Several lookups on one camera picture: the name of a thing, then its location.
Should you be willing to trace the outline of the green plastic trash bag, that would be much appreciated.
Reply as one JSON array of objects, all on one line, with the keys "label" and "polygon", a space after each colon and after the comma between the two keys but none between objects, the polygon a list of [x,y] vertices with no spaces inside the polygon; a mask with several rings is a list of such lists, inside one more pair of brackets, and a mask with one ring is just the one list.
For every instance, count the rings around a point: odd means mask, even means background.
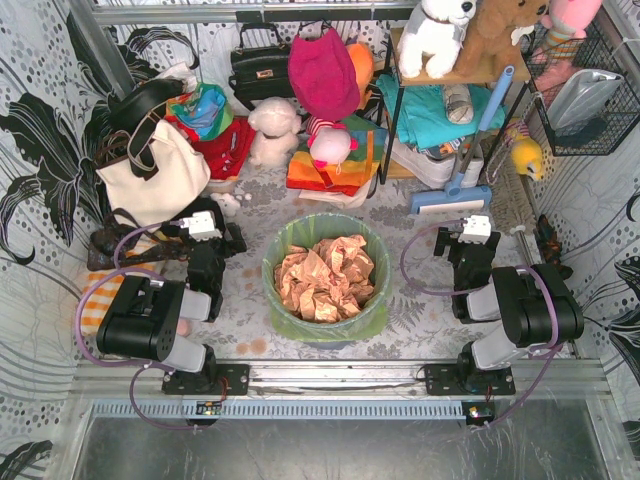
[{"label": "green plastic trash bag", "polygon": [[282,227],[261,266],[271,323],[303,343],[366,340],[388,320],[389,250],[363,221],[317,213]]}]

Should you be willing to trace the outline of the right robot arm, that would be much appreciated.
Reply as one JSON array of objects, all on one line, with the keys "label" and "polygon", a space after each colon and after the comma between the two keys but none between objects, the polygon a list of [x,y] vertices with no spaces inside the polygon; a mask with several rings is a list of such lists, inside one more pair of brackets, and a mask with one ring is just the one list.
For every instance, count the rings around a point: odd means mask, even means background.
[{"label": "right robot arm", "polygon": [[494,267],[501,234],[475,239],[440,226],[434,254],[454,272],[452,311],[463,323],[498,326],[464,345],[455,362],[425,367],[427,393],[435,396],[510,396],[511,365],[580,338],[584,316],[558,270],[550,264]]}]

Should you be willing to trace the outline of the rainbow striped bag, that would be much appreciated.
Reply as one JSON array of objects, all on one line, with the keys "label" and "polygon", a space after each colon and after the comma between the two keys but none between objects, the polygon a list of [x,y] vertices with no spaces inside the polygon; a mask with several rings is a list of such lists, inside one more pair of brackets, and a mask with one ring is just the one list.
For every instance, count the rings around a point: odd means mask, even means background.
[{"label": "rainbow striped bag", "polygon": [[289,162],[288,188],[352,197],[379,168],[386,129],[351,115],[341,122],[311,116],[305,131],[308,139]]}]

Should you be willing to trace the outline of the blue-grey trash bin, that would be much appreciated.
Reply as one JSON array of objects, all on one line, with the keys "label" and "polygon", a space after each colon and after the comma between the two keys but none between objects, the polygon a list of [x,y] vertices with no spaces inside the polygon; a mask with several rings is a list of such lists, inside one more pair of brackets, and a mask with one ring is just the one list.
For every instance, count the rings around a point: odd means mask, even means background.
[{"label": "blue-grey trash bin", "polygon": [[271,307],[269,318],[274,330],[282,337],[320,349],[342,349],[347,344],[368,340],[379,335],[387,325],[385,301],[366,308],[353,318],[337,323],[312,323],[301,320],[280,307]]}]

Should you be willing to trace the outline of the dark brown leather bag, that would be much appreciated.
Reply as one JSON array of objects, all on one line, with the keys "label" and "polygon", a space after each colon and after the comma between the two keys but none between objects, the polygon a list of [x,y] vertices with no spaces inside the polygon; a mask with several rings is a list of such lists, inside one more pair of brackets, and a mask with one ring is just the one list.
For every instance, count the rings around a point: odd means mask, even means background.
[{"label": "dark brown leather bag", "polygon": [[150,264],[157,267],[169,260],[187,260],[198,245],[172,220],[162,222],[159,227],[149,226],[142,232],[133,217],[123,209],[109,213],[102,227],[90,236],[87,268],[91,272],[116,269],[114,255],[118,244],[128,236],[119,250],[120,267],[142,267]]}]

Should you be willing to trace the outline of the white pink-eared plush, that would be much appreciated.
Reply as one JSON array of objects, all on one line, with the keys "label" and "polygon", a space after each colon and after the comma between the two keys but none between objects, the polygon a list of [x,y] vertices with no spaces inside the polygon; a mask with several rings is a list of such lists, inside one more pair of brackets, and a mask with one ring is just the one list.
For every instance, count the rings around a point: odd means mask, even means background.
[{"label": "white pink-eared plush", "polygon": [[339,122],[311,116],[307,122],[307,146],[314,166],[324,169],[341,165],[359,147],[347,127]]}]

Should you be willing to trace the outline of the red folded cloth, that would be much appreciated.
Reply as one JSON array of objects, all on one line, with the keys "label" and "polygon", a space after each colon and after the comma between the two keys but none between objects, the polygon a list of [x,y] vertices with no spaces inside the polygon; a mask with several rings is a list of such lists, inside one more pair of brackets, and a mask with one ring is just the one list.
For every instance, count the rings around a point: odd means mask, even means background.
[{"label": "red folded cloth", "polygon": [[247,117],[236,117],[224,132],[209,141],[197,141],[193,129],[180,123],[177,126],[193,149],[203,155],[212,180],[237,179],[256,135]]}]

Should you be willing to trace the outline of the magenta felt hat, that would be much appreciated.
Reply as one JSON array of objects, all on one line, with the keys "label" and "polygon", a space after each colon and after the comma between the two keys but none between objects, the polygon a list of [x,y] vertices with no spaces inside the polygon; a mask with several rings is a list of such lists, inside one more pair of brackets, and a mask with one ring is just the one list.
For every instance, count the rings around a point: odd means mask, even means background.
[{"label": "magenta felt hat", "polygon": [[332,27],[316,39],[294,38],[288,76],[297,100],[312,116],[340,121],[354,113],[359,105],[360,93],[352,60]]}]

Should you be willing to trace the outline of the colourful scarf bundle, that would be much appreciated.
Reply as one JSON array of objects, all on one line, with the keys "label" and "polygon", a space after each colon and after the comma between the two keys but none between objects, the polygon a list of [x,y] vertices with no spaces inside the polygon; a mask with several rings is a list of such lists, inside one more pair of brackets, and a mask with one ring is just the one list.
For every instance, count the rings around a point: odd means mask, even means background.
[{"label": "colourful scarf bundle", "polygon": [[224,133],[234,114],[220,86],[199,83],[193,92],[167,101],[164,119],[190,142],[205,142]]}]

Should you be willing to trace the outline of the black leather handbag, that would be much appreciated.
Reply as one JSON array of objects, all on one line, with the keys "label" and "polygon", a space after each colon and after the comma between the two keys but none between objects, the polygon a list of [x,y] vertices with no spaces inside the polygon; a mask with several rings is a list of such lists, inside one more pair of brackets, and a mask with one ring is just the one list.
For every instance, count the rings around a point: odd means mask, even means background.
[{"label": "black leather handbag", "polygon": [[[275,35],[276,43],[248,48],[243,35],[250,30],[269,30]],[[290,51],[275,24],[248,23],[242,26],[239,45],[230,53],[232,75],[228,83],[234,97],[249,111],[255,109],[254,101],[295,97],[288,74]]]}]

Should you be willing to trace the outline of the patterned rolled cloth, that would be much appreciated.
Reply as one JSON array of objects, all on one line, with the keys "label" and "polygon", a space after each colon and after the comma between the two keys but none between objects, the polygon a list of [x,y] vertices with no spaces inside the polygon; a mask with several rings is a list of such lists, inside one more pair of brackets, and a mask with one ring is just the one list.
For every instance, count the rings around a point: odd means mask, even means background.
[{"label": "patterned rolled cloth", "polygon": [[465,84],[450,84],[442,87],[447,119],[457,125],[469,124],[474,118],[474,108],[469,88]]}]

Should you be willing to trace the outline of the orange checkered cloth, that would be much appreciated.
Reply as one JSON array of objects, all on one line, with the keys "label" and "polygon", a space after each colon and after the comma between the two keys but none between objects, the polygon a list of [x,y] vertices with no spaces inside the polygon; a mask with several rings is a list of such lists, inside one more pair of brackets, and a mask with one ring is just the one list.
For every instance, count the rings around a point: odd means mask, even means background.
[{"label": "orange checkered cloth", "polygon": [[[147,250],[155,246],[156,243],[154,241],[147,238],[141,238],[132,250],[125,253],[125,256],[127,259],[132,259],[134,256],[142,255]],[[95,272],[85,270],[82,276],[82,280],[84,281],[82,294],[85,294],[96,282],[100,281],[112,272],[113,269],[99,270]],[[84,336],[95,335],[97,333],[99,326],[123,280],[124,277],[122,275],[118,275],[102,284],[90,296],[81,316],[81,331]]]}]

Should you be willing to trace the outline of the wooden metal shelf rack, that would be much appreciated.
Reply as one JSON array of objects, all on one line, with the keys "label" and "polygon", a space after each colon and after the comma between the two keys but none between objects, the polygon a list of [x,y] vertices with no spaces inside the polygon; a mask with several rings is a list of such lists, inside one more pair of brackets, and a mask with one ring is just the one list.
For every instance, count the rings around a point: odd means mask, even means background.
[{"label": "wooden metal shelf rack", "polygon": [[431,85],[450,85],[450,84],[486,84],[497,83],[499,75],[493,71],[493,61],[483,57],[476,71],[472,75],[461,76],[455,72],[450,72],[441,79],[432,79],[426,73],[422,72],[418,77],[413,79],[405,79],[395,68],[398,66],[398,45],[402,35],[401,28],[393,28],[389,31],[389,40],[387,41],[387,51],[384,62],[383,72],[395,78],[398,83],[398,92],[395,99],[390,105],[384,100],[384,96],[380,95],[380,104],[378,107],[378,119],[380,122],[383,115],[386,115],[389,146],[386,149],[385,157],[381,161],[377,175],[380,185],[384,185],[388,179],[407,179],[412,178],[413,174],[404,167],[391,159],[392,146],[396,138],[397,124],[399,112],[401,109],[405,90],[407,88],[431,86]]}]

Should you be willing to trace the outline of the silver foil pouch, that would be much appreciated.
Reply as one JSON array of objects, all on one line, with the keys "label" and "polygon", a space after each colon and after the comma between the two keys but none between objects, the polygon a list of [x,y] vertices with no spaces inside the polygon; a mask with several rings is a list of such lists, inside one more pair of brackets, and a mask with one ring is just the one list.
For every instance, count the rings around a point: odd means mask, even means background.
[{"label": "silver foil pouch", "polygon": [[596,116],[613,96],[624,77],[600,69],[582,69],[573,74],[547,109],[552,129],[562,129]]}]

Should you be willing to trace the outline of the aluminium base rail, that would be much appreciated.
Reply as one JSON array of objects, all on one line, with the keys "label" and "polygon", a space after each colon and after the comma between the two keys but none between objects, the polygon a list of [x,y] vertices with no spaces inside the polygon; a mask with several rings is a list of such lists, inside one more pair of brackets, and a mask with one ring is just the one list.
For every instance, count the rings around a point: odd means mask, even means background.
[{"label": "aluminium base rail", "polygon": [[501,413],[519,398],[609,401],[612,394],[597,360],[557,359],[514,364],[507,383],[475,394],[460,389],[452,370],[426,360],[224,360],[229,375],[224,395],[163,392],[168,375],[100,368],[83,362],[72,394],[89,401],[97,416],[126,418],[137,412],[153,420],[211,422],[218,419],[391,419],[457,420],[482,409]]}]

